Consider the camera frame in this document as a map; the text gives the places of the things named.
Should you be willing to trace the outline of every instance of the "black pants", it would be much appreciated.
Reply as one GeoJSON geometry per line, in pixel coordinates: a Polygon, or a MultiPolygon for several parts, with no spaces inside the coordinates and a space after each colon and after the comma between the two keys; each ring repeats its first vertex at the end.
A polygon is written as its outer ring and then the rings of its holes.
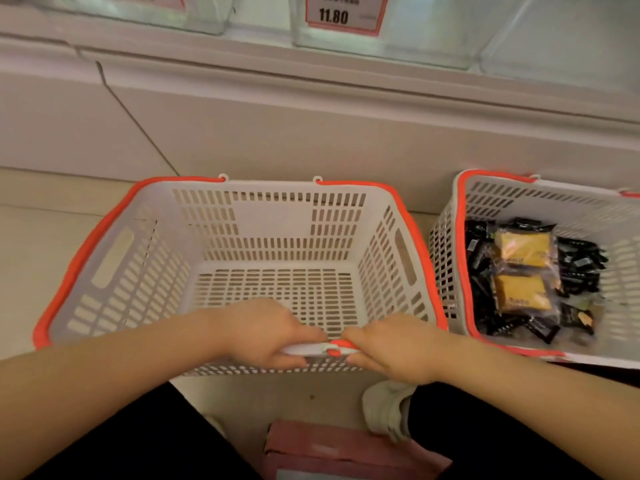
{"type": "MultiPolygon", "coordinates": [[[[598,478],[522,423],[445,384],[418,387],[408,425],[421,446],[453,460],[443,479],[598,478]]],[[[260,478],[168,383],[126,406],[28,476],[80,477],[260,478]]]]}

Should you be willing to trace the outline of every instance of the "shopping basket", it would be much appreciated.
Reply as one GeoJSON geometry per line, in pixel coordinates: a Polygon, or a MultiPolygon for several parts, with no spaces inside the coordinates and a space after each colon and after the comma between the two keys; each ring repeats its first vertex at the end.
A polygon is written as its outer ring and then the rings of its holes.
{"type": "Polygon", "coordinates": [[[453,182],[451,200],[429,236],[429,250],[449,329],[522,355],[640,369],[640,194],[467,170],[453,182]],[[601,274],[604,316],[595,340],[547,346],[487,337],[476,328],[467,272],[465,220],[507,222],[528,217],[556,223],[560,236],[596,242],[610,261],[601,274]]]}
{"type": "MultiPolygon", "coordinates": [[[[279,300],[338,339],[394,312],[446,328],[420,231],[396,191],[370,182],[152,178],[130,190],[71,261],[36,347],[196,308],[279,300]]],[[[344,357],[308,371],[354,370],[344,357]]],[[[267,372],[228,360],[196,374],[267,372]]]]}

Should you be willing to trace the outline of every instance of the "person's left hand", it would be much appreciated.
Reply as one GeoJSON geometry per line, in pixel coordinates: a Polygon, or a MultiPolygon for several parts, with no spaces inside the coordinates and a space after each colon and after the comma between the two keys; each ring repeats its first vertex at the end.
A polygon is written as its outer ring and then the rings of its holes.
{"type": "Polygon", "coordinates": [[[327,341],[327,335],[320,327],[302,325],[291,311],[269,298],[254,298],[224,308],[199,311],[211,313],[213,333],[224,334],[229,355],[240,363],[263,369],[306,367],[304,357],[286,355],[280,349],[327,341]]]}

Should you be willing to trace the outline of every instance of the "floor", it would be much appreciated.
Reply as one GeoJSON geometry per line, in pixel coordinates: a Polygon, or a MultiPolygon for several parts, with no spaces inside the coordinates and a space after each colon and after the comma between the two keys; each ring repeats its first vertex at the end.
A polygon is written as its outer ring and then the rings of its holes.
{"type": "MultiPolygon", "coordinates": [[[[0,169],[0,359],[33,350],[31,331],[87,234],[130,182],[0,169]]],[[[436,216],[414,214],[427,233],[436,216]]],[[[307,420],[364,428],[360,396],[371,372],[209,376],[173,383],[258,464],[268,425],[307,420]]]]}

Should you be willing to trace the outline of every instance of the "hand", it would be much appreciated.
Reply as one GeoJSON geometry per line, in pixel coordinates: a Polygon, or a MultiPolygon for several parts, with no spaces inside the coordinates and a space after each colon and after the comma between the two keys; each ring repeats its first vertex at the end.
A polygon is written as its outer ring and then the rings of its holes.
{"type": "Polygon", "coordinates": [[[362,350],[347,358],[350,365],[409,384],[443,380],[459,340],[456,335],[404,314],[375,320],[362,328],[347,327],[342,338],[362,350]]]}
{"type": "Polygon", "coordinates": [[[320,327],[302,325],[276,300],[255,298],[216,310],[214,333],[228,341],[228,354],[236,361],[262,369],[306,367],[304,357],[286,355],[280,349],[294,344],[326,342],[320,327]]]}

